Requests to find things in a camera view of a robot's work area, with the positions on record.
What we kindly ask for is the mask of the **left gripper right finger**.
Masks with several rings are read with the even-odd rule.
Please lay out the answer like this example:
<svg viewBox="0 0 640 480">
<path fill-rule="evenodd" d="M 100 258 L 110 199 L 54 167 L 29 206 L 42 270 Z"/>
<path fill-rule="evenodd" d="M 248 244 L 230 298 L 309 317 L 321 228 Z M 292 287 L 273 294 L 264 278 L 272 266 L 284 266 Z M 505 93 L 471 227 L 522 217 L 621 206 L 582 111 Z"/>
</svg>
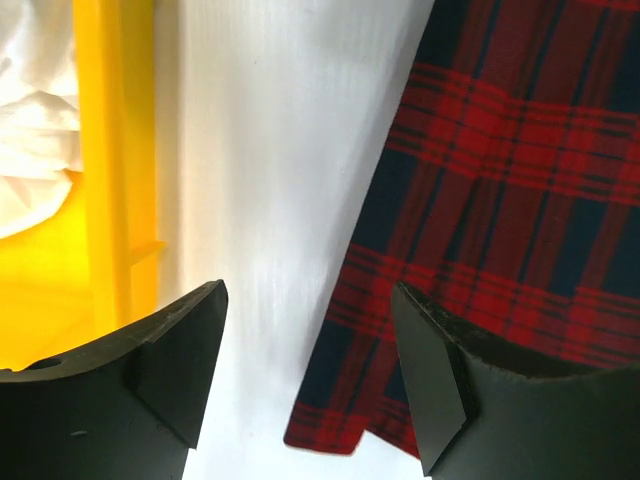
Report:
<svg viewBox="0 0 640 480">
<path fill-rule="evenodd" d="M 399 361 L 430 479 L 635 479 L 639 368 L 511 343 L 399 283 Z"/>
</svg>

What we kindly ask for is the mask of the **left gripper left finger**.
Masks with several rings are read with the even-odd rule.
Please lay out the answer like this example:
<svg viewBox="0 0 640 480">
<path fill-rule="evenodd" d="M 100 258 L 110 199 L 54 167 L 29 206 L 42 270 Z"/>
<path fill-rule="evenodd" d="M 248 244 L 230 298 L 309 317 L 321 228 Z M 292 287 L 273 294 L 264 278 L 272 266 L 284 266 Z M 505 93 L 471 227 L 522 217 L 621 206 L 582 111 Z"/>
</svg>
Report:
<svg viewBox="0 0 640 480">
<path fill-rule="evenodd" d="M 228 292 L 209 281 L 163 309 L 1 373 L 5 479 L 182 477 L 199 440 Z"/>
</svg>

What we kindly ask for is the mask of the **red plaid pleated skirt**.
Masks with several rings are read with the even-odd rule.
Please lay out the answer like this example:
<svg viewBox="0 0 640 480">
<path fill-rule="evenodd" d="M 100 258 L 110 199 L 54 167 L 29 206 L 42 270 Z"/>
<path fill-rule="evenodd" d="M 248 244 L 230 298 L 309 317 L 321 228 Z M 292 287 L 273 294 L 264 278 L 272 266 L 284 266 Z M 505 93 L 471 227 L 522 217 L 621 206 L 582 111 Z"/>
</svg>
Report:
<svg viewBox="0 0 640 480">
<path fill-rule="evenodd" d="M 639 359 L 639 5 L 437 0 L 284 441 L 417 451 L 395 283 L 509 341 Z"/>
</svg>

